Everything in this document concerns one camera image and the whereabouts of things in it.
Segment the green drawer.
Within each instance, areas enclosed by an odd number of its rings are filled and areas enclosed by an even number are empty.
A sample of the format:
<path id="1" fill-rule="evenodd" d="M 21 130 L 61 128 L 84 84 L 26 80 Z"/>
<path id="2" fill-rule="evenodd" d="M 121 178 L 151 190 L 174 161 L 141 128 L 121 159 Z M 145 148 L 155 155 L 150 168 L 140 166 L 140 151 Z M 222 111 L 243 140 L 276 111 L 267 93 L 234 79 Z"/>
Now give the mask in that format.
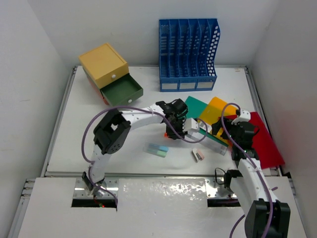
<path id="1" fill-rule="evenodd" d="M 143 96 L 143 88 L 129 73 L 100 91 L 110 106 L 128 105 Z"/>

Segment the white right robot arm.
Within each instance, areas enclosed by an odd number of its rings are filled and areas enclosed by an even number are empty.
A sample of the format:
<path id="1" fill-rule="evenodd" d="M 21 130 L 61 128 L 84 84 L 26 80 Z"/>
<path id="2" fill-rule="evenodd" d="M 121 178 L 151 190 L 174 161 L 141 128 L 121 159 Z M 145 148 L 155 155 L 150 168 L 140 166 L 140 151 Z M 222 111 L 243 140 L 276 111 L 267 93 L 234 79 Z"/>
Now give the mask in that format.
<path id="1" fill-rule="evenodd" d="M 258 133 L 256 126 L 223 118 L 212 125 L 212 134 L 220 129 L 223 129 L 221 137 L 232 142 L 231 157 L 237 166 L 224 174 L 223 186 L 235 193 L 244 211 L 246 237 L 287 237 L 291 210 L 277 198 L 263 175 L 253 147 L 253 138 Z"/>

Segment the drawer box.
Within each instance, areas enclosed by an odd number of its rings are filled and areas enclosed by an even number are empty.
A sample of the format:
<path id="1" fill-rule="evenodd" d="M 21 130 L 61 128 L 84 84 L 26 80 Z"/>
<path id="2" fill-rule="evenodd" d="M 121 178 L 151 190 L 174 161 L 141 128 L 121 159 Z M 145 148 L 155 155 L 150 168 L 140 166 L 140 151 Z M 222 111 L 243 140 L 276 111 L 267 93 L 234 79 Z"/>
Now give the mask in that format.
<path id="1" fill-rule="evenodd" d="M 78 59 L 91 86 L 108 105 L 101 89 L 128 74 L 128 63 L 109 43 L 80 55 Z"/>

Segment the red folder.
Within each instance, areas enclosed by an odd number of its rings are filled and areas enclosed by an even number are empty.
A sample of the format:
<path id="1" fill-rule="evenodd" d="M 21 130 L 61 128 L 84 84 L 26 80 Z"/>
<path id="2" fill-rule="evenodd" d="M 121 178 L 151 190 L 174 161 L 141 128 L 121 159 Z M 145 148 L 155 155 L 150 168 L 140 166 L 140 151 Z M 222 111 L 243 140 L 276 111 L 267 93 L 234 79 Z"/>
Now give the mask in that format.
<path id="1" fill-rule="evenodd" d="M 224 117 L 224 119 L 234 120 L 231 117 Z M 243 149 L 243 151 L 248 153 L 250 157 L 259 159 L 262 169 L 284 165 L 285 161 L 259 114 L 251 112 L 251 119 L 249 122 L 254 126 L 258 126 L 259 132 L 253 137 L 253 145 L 251 149 Z"/>

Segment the green pastel highlighter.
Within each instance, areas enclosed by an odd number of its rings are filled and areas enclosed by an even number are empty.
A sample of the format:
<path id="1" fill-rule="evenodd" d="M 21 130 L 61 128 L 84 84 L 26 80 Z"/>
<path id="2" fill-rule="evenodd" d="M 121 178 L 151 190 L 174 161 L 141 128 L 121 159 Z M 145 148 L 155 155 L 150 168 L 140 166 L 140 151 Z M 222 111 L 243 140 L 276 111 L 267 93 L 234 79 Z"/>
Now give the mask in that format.
<path id="1" fill-rule="evenodd" d="M 158 157 L 162 157 L 165 158 L 166 157 L 166 152 L 165 151 L 161 151 L 161 150 L 157 150 L 157 149 L 152 149 L 152 148 L 147 148 L 144 150 L 146 153 L 148 154 L 152 154 Z"/>

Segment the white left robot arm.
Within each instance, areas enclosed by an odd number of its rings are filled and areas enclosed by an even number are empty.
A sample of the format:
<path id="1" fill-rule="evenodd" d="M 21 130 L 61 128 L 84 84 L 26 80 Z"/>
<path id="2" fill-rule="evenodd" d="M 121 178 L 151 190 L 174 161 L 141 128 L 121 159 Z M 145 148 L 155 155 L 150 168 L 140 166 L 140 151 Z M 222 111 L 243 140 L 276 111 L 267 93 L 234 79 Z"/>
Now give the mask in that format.
<path id="1" fill-rule="evenodd" d="M 91 158 L 84 157 L 89 167 L 82 174 L 82 180 L 91 195 L 108 192 L 105 185 L 105 168 L 112 154 L 118 152 L 128 133 L 151 124 L 165 123 L 166 134 L 171 139 L 184 139 L 187 105 L 176 99 L 171 103 L 156 102 L 148 107 L 117 106 L 99 113 L 103 118 L 93 130 L 94 150 Z"/>

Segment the blue file organizer rack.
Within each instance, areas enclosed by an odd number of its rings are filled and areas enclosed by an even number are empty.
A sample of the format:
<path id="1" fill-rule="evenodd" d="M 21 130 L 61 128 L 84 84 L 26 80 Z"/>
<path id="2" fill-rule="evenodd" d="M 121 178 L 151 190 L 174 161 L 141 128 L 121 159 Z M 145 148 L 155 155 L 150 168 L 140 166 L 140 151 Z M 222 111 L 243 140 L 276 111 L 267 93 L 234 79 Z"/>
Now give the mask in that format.
<path id="1" fill-rule="evenodd" d="M 218 20 L 161 19 L 158 23 L 160 91 L 211 91 L 217 79 Z"/>

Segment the blue pastel highlighter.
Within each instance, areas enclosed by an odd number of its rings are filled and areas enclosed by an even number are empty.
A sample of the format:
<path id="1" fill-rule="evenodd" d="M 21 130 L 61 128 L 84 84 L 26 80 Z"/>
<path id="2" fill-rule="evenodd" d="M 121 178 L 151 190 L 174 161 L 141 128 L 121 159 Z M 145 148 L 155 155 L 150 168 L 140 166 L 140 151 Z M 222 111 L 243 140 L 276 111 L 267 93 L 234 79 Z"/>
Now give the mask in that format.
<path id="1" fill-rule="evenodd" d="M 156 150 L 160 150 L 163 152 L 168 152 L 168 147 L 167 146 L 163 146 L 163 145 L 158 145 L 158 144 L 154 144 L 154 143 L 149 143 L 148 146 L 152 149 L 156 149 Z"/>

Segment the yellow translucent folder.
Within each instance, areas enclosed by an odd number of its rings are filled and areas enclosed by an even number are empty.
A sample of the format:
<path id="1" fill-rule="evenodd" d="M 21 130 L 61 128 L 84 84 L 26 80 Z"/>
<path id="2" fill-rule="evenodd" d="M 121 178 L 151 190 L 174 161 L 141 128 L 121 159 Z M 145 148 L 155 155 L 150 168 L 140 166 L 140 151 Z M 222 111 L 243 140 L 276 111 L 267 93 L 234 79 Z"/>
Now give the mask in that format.
<path id="1" fill-rule="evenodd" d="M 213 97 L 211 101 L 208 103 L 208 105 L 206 106 L 206 108 L 203 110 L 199 118 L 202 119 L 208 125 L 213 125 L 214 123 L 219 121 L 222 110 L 226 104 L 227 102 L 223 101 L 222 99 L 218 97 Z M 225 109 L 224 116 L 231 117 L 233 119 L 236 118 L 236 107 L 228 106 Z M 232 145 L 232 143 L 229 140 L 225 140 L 221 137 L 223 132 L 224 132 L 223 128 L 220 128 L 217 135 L 213 136 L 211 134 L 211 130 L 209 129 L 209 133 L 212 137 L 219 139 L 221 142 L 224 143 L 225 146 Z"/>

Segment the green clip file folder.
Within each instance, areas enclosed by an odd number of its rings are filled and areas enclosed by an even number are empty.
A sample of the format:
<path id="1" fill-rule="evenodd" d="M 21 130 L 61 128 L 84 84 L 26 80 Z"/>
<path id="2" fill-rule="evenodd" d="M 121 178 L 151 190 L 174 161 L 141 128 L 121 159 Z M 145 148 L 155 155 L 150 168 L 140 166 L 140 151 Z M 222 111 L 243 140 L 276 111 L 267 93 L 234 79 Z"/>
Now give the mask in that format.
<path id="1" fill-rule="evenodd" d="M 185 104 L 188 107 L 188 113 L 187 113 L 187 118 L 193 118 L 197 119 L 200 118 L 201 113 L 204 111 L 204 109 L 207 107 L 207 104 L 189 96 Z M 205 134 L 206 134 L 206 127 L 203 122 L 199 121 L 200 123 L 200 130 L 199 131 L 189 131 L 189 133 L 186 135 L 186 139 L 189 139 L 191 141 L 197 141 L 201 139 Z M 211 135 L 208 133 L 206 138 L 200 142 L 203 146 L 213 150 L 216 153 L 219 153 L 221 155 L 225 155 L 227 151 L 227 144 L 224 142 L 220 141 L 218 138 L 215 136 Z"/>

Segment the white pink stapler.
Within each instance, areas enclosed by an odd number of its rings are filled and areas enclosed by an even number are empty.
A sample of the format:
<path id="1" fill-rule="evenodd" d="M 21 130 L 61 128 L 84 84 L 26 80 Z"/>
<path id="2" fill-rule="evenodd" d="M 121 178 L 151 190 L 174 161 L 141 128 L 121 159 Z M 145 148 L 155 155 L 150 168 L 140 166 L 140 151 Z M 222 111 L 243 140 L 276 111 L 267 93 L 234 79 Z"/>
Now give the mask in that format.
<path id="1" fill-rule="evenodd" d="M 197 148 L 192 149 L 192 155 L 196 163 L 202 161 L 205 158 L 203 153 Z"/>

